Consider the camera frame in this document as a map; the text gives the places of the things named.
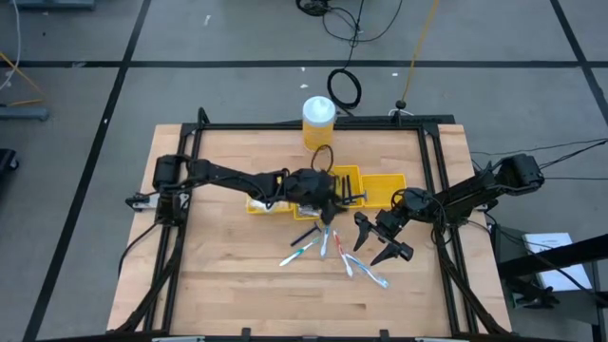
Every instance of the toothbrush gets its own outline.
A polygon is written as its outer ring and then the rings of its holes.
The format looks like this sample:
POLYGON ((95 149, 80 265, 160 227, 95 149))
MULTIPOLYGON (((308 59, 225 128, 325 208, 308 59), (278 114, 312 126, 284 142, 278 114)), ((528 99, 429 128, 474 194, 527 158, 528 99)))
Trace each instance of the toothbrush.
POLYGON ((335 230, 333 230, 333 238, 335 239, 335 244, 338 247, 338 252, 340 253, 342 260, 344 260, 344 264, 346 265, 346 273, 349 275, 349 277, 352 277, 351 265, 349 265, 349 261, 346 259, 346 254, 344 253, 344 250, 342 249, 342 244, 340 243, 340 237, 338 236, 338 233, 335 230))
POLYGON ((321 246, 321 257, 325 257, 327 253, 327 238, 330 237, 330 226, 325 225, 325 233, 323 234, 323 246, 321 246))
POLYGON ((375 281, 376 283, 378 283, 378 285, 382 286, 383 288, 387 289, 389 287, 389 282, 384 279, 383 277, 379 276, 379 275, 374 275, 371 270, 363 264, 363 262, 359 261, 359 259, 357 259, 354 256, 351 256, 350 254, 346 254, 346 257, 349 258, 350 260, 352 260, 355 264, 357 264, 359 266, 359 268, 361 268, 361 270, 363 270, 363 272, 367 273, 368 276, 370 276, 371 279, 373 279, 373 281, 375 281))
POLYGON ((298 249, 297 251, 295 251, 295 253, 293 253, 291 256, 287 257, 285 260, 281 261, 281 263, 278 264, 278 266, 285 266, 288 263, 290 263, 293 259, 299 257, 302 253, 304 253, 304 251, 306 251, 307 249, 309 249, 312 245, 316 244, 319 241, 318 237, 315 237, 313 241, 311 241, 311 243, 307 244, 306 246, 298 249))

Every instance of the yellow liquid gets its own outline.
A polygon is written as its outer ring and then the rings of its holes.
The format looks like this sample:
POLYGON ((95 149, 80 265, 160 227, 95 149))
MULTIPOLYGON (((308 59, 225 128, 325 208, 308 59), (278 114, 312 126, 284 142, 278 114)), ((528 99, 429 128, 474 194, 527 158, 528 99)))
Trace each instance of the yellow liquid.
POLYGON ((316 151, 319 146, 332 144, 333 123, 325 127, 315 127, 306 121, 302 123, 304 145, 311 151, 316 151))

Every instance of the black floor stripe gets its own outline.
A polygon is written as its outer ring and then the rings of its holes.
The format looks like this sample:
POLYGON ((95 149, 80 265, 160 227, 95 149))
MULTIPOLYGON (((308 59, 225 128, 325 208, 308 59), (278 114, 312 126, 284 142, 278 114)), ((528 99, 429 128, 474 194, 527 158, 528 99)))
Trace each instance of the black floor stripe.
POLYGON ((565 13, 563 12, 563 8, 561 7, 560 1, 551 0, 551 6, 553 6, 553 10, 558 16, 558 20, 560 21, 563 33, 566 35, 566 38, 568 39, 568 43, 570 43, 570 47, 572 48, 574 55, 577 57, 577 60, 581 64, 582 73, 584 74, 585 79, 587 80, 587 84, 591 89, 593 97, 598 103, 599 111, 604 117, 604 121, 608 124, 608 103, 606 103, 606 97, 604 96, 604 92, 601 90, 601 87, 598 84, 598 80, 596 79, 596 76, 594 75, 593 70, 591 69, 591 67, 600 66, 594 66, 594 63, 587 63, 587 58, 585 57, 584 52, 582 52, 582 48, 580 48, 579 41, 577 40, 577 37, 575 36, 574 31, 570 26, 570 23, 568 23, 568 19, 566 18, 565 13))
MULTIPOLYGON (((233 68, 233 67, 342 67, 342 60, 273 61, 129 61, 128 67, 149 68, 233 68)), ((409 67, 410 61, 351 61, 352 67, 409 67)), ((20 67, 121 67, 122 61, 21 61, 20 67)), ((0 67, 9 67, 0 62, 0 67)), ((418 61, 416 67, 454 68, 562 68, 608 67, 608 61, 418 61)))
POLYGON ((99 126, 97 128, 97 133, 95 134, 95 139, 93 140, 91 150, 89 152, 88 158, 86 159, 85 169, 83 170, 83 174, 78 183, 78 188, 76 189, 74 199, 72 200, 72 203, 69 207, 66 223, 64 224, 64 228, 59 237, 59 242, 57 243, 57 247, 55 248, 53 258, 50 262, 50 265, 48 266, 47 275, 42 285, 42 289, 38 294, 38 299, 36 300, 33 312, 31 314, 31 317, 29 318, 28 327, 26 328, 26 332, 23 338, 23 340, 26 342, 36 340, 38 332, 40 331, 40 327, 42 326, 43 320, 45 318, 48 303, 52 296, 53 290, 55 289, 57 278, 59 277, 59 273, 61 271, 61 266, 64 262, 64 259, 66 258, 67 247, 72 238, 72 234, 74 233, 74 228, 76 227, 78 216, 80 215, 80 211, 83 207, 83 202, 85 201, 86 191, 90 184, 91 177, 93 176, 93 171, 95 170, 97 160, 99 159, 99 154, 102 150, 105 133, 107 132, 110 120, 112 119, 112 114, 114 113, 114 108, 116 107, 116 103, 121 94, 121 89, 123 88, 124 77, 126 75, 126 72, 128 71, 128 62, 133 57, 133 52, 135 51, 135 46, 137 45, 137 41, 140 37, 143 22, 145 21, 145 16, 150 7, 150 1, 151 0, 143 0, 142 7, 140 8, 140 13, 138 14, 135 26, 133 28, 133 31, 131 32, 131 37, 129 38, 126 51, 124 52, 122 64, 120 66, 118 74, 116 75, 116 80, 114 81, 114 86, 112 87, 112 91, 110 92, 107 104, 105 105, 104 115, 100 120, 99 126))

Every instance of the floor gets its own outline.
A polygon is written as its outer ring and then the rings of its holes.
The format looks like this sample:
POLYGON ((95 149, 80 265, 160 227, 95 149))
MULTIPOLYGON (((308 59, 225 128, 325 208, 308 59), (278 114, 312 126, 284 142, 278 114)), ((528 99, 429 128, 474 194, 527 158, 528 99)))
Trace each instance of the floor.
MULTIPOLYGON (((381 31, 397 5, 366 2, 362 34, 381 31)), ((363 85, 355 114, 393 108, 429 9, 430 1, 404 0, 389 32, 355 49, 350 70, 363 85)), ((453 114, 476 151, 608 136, 607 10, 603 0, 441 0, 408 110, 453 114), (564 22, 574 35, 564 34, 564 22)), ((328 18, 330 29, 348 34, 341 24, 328 18)), ((0 1, 0 48, 12 58, 14 25, 12 7, 0 1)), ((0 341, 24 337, 55 248, 69 238, 37 336, 105 331, 133 218, 124 198, 140 187, 156 124, 194 121, 201 105, 215 123, 298 119, 307 98, 326 95, 327 75, 349 53, 319 18, 281 0, 98 0, 95 11, 22 12, 21 27, 22 68, 46 92, 51 118, 0 123, 0 146, 17 150, 22 165, 0 200, 0 341)), ((344 80, 334 88, 352 96, 344 80)), ((0 103, 34 96, 15 77, 0 103)), ((536 156, 550 161, 570 150, 536 156)), ((598 148, 546 176, 606 177, 607 158, 598 148)), ((537 193, 502 199, 495 216, 581 240, 605 233, 607 195, 608 182, 548 180, 537 193)), ((608 287, 608 264, 599 275, 608 287)), ((588 325, 556 313, 512 310, 511 319, 526 336, 591 340, 588 325)))

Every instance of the white bottle cap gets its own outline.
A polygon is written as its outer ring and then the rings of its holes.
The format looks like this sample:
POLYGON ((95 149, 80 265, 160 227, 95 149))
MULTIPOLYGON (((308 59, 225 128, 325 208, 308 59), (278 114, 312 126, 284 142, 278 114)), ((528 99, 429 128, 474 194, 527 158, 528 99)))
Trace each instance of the white bottle cap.
POLYGON ((324 96, 313 96, 302 107, 304 121, 315 127, 325 127, 335 119, 335 104, 324 96))

